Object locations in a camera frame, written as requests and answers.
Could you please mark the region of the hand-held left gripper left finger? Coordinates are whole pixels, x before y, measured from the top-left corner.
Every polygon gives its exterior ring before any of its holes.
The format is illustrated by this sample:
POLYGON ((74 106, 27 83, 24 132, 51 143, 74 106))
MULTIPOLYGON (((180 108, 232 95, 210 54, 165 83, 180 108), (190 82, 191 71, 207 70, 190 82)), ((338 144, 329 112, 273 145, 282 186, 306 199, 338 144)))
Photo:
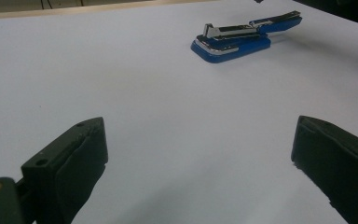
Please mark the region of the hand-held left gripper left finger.
POLYGON ((70 224, 108 163, 103 118, 79 122, 21 167, 37 224, 70 224))

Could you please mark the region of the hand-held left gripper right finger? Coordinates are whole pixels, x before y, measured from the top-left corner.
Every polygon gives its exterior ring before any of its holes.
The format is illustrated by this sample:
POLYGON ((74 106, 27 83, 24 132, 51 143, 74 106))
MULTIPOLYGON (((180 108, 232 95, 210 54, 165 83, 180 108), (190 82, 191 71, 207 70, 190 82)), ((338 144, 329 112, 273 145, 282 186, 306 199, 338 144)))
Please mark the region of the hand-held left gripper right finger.
POLYGON ((357 136, 330 122, 301 116, 291 160, 349 224, 358 224, 357 136))

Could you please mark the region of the blue stapler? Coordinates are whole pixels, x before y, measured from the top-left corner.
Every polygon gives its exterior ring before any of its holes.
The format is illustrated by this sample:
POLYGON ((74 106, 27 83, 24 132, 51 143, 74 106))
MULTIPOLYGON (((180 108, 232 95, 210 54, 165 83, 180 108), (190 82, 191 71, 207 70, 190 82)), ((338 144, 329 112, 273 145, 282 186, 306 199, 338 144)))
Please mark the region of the blue stapler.
POLYGON ((248 24, 214 27, 206 23, 203 33, 197 35, 191 49, 204 61, 222 63, 268 49, 269 33, 283 32, 299 25, 300 12, 250 21, 248 24))

